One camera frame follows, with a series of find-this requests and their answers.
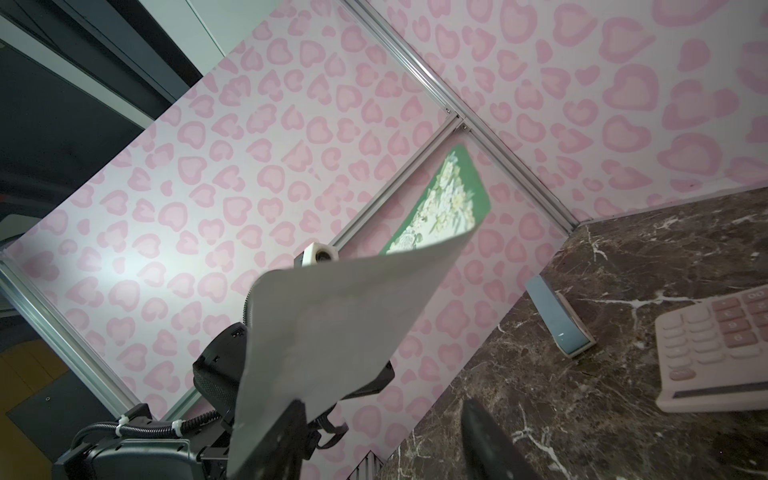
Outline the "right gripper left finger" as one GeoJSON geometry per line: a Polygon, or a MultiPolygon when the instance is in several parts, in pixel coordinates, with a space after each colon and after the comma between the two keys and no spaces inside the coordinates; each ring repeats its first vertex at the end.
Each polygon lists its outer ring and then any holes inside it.
{"type": "Polygon", "coordinates": [[[308,435],[306,409],[293,400],[246,457],[240,479],[299,479],[308,435]]]}

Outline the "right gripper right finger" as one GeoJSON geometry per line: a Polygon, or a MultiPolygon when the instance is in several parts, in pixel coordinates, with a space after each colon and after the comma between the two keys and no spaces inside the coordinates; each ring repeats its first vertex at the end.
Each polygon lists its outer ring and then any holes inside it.
{"type": "Polygon", "coordinates": [[[462,406],[461,440],[467,479],[540,479],[490,413],[474,398],[467,399],[462,406]]]}

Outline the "green bordered floral letter card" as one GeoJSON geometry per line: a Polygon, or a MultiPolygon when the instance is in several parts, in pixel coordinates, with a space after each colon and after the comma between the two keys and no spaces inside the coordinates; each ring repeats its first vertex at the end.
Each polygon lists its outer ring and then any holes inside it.
{"type": "Polygon", "coordinates": [[[345,381],[379,372],[417,322],[490,210],[463,145],[453,147],[414,209],[376,256],[274,270],[247,298],[248,325],[310,328],[355,359],[345,381]]]}

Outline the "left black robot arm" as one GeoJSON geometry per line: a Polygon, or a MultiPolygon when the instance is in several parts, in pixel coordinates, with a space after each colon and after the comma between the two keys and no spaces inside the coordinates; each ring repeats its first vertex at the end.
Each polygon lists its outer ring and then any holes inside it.
{"type": "Polygon", "coordinates": [[[345,381],[355,359],[310,328],[235,323],[192,365],[195,406],[155,418],[141,403],[82,427],[55,461],[55,479],[300,479],[307,461],[344,440],[331,420],[342,400],[376,396],[394,380],[391,362],[345,381]]]}

